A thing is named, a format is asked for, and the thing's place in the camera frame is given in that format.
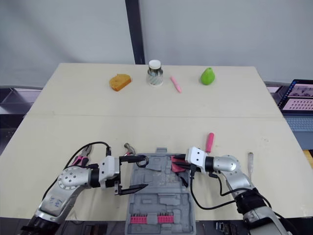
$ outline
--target red pliers handle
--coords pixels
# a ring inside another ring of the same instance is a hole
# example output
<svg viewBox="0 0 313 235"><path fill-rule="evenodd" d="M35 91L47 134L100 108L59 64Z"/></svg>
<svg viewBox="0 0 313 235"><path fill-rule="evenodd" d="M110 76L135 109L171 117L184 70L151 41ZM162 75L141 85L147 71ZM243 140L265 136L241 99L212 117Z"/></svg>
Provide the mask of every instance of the red pliers handle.
<svg viewBox="0 0 313 235"><path fill-rule="evenodd" d="M72 165L82 165L82 166L86 166L87 163L89 161L88 157L84 157L82 155L79 155L75 158L74 162Z"/></svg>
<svg viewBox="0 0 313 235"><path fill-rule="evenodd" d="M86 166L89 161L88 155L90 154L91 150L92 145L89 145L88 147L84 148L82 153L75 157L75 160L72 165Z"/></svg>

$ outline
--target white wall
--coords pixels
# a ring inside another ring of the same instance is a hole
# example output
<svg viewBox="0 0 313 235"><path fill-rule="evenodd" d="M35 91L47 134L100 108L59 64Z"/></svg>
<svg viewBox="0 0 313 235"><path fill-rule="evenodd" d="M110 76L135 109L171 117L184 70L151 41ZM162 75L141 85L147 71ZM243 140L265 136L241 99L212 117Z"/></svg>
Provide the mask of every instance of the white wall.
<svg viewBox="0 0 313 235"><path fill-rule="evenodd" d="M141 0L145 59L313 79L312 0Z"/></svg>
<svg viewBox="0 0 313 235"><path fill-rule="evenodd" d="M0 86L43 87L61 62L133 64L125 1L0 0Z"/></svg>

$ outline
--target silver screwdriver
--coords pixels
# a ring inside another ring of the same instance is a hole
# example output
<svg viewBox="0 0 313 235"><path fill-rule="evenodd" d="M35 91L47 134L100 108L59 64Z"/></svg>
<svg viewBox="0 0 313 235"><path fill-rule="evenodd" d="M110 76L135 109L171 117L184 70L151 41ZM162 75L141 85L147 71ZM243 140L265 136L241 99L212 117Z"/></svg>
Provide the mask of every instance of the silver screwdriver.
<svg viewBox="0 0 313 235"><path fill-rule="evenodd" d="M253 173L253 153L248 153L248 174L249 179L252 181L252 173Z"/></svg>

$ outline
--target laptop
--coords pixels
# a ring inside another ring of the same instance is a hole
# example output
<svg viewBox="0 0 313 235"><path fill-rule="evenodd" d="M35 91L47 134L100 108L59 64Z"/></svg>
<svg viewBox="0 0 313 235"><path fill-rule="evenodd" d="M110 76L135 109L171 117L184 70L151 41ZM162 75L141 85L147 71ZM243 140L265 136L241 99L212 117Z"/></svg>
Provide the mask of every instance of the laptop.
<svg viewBox="0 0 313 235"><path fill-rule="evenodd" d="M313 149L313 80L293 80L278 107L301 148Z"/></svg>

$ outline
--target green pear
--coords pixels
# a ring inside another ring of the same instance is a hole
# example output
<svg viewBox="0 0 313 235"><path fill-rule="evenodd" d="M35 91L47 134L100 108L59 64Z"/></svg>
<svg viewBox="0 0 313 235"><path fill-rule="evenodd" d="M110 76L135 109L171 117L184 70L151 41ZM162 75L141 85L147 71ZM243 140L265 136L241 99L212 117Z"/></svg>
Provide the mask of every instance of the green pear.
<svg viewBox="0 0 313 235"><path fill-rule="evenodd" d="M201 75L201 82L205 85L210 85L215 79L215 74L212 68L207 68Z"/></svg>

